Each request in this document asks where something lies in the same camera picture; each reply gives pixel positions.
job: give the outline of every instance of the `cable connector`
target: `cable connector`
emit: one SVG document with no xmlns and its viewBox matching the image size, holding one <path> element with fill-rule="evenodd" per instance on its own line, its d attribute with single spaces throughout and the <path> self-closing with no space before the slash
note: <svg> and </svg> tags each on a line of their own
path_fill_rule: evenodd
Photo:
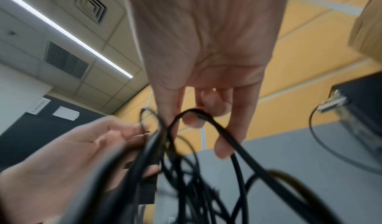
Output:
<svg viewBox="0 0 382 224">
<path fill-rule="evenodd" d="M 347 97 L 339 94 L 335 94 L 333 97 L 329 98 L 318 106 L 317 111 L 324 113 L 333 110 L 337 107 L 343 106 L 348 102 Z"/>
</svg>

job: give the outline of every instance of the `gray partition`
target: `gray partition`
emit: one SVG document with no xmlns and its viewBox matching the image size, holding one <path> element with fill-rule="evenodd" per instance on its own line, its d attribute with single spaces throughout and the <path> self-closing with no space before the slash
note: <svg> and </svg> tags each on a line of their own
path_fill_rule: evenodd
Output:
<svg viewBox="0 0 382 224">
<path fill-rule="evenodd" d="M 348 157 L 382 168 L 340 123 L 315 127 L 320 138 Z M 308 129 L 286 132 L 244 143 L 244 148 L 265 168 L 283 170 L 310 187 L 344 223 L 382 223 L 382 177 L 359 170 L 322 149 Z M 197 153 L 202 176 L 220 190 L 220 197 L 232 211 L 239 196 L 230 160 L 221 161 L 213 150 Z M 252 171 L 239 158 L 247 179 Z M 164 176 L 158 189 L 172 191 Z M 248 194 L 250 223 L 304 223 L 261 181 Z M 155 224 L 167 224 L 177 215 L 177 199 L 156 195 Z M 241 223 L 241 216 L 236 223 Z"/>
</svg>

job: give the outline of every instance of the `linear led light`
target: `linear led light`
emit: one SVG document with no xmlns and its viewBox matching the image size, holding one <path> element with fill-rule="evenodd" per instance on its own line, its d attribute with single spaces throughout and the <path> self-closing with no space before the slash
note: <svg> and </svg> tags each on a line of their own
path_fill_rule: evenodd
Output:
<svg viewBox="0 0 382 224">
<path fill-rule="evenodd" d="M 82 46 L 83 48 L 85 48 L 86 50 L 88 50 L 89 52 L 91 52 L 92 54 L 94 54 L 96 57 L 100 58 L 101 60 L 103 60 L 104 62 L 108 63 L 109 65 L 111 65 L 112 67 L 114 67 L 116 70 L 120 71 L 122 74 L 126 75 L 127 77 L 129 78 L 132 78 L 133 76 L 130 75 L 129 73 L 127 73 L 126 71 L 124 71 L 121 67 L 117 66 L 116 64 L 114 64 L 113 62 L 111 62 L 109 59 L 107 59 L 106 57 L 104 57 L 103 55 L 101 55 L 100 53 L 98 53 L 97 51 L 95 51 L 94 49 L 92 49 L 89 45 L 85 44 L 84 42 L 80 41 L 78 38 L 76 38 L 74 35 L 72 35 L 71 33 L 69 33 L 68 31 L 66 31 L 65 29 L 63 29 L 62 27 L 60 27 L 58 24 L 56 24 L 55 22 L 53 22 L 52 20 L 48 19 L 45 15 L 43 15 L 42 13 L 40 13 L 39 11 L 37 11 L 36 9 L 34 9 L 33 7 L 31 7 L 29 4 L 27 4 L 26 2 L 24 2 L 23 0 L 12 0 L 13 2 L 17 3 L 18 5 L 20 5 L 21 7 L 23 7 L 24 9 L 26 9 L 27 11 L 29 11 L 30 13 L 32 13 L 33 15 L 35 15 L 36 17 L 38 17 L 39 19 L 41 19 L 42 21 L 44 21 L 45 23 L 49 24 L 51 27 L 55 28 L 57 31 L 59 31 L 60 33 L 62 33 L 63 35 L 65 35 L 66 37 L 70 38 L 71 40 L 73 40 L 74 42 L 76 42 L 77 44 L 79 44 L 80 46 Z"/>
</svg>

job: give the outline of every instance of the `rectangular ceiling vent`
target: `rectangular ceiling vent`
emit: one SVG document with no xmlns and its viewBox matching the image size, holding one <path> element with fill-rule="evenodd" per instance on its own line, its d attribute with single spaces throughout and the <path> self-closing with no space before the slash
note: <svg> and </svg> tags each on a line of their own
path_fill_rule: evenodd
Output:
<svg viewBox="0 0 382 224">
<path fill-rule="evenodd" d="M 76 0 L 76 6 L 97 23 L 101 21 L 106 10 L 99 0 Z"/>
<path fill-rule="evenodd" d="M 89 67 L 88 63 L 53 42 L 48 42 L 44 60 L 78 79 L 83 77 Z"/>
</svg>

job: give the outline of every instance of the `cardboard box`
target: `cardboard box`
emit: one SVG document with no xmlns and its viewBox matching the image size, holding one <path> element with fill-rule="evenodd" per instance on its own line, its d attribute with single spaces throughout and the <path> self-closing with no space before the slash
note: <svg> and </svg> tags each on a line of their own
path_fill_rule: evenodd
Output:
<svg viewBox="0 0 382 224">
<path fill-rule="evenodd" d="M 369 0 L 356 19 L 350 33 L 349 45 L 382 62 L 382 0 Z"/>
</svg>

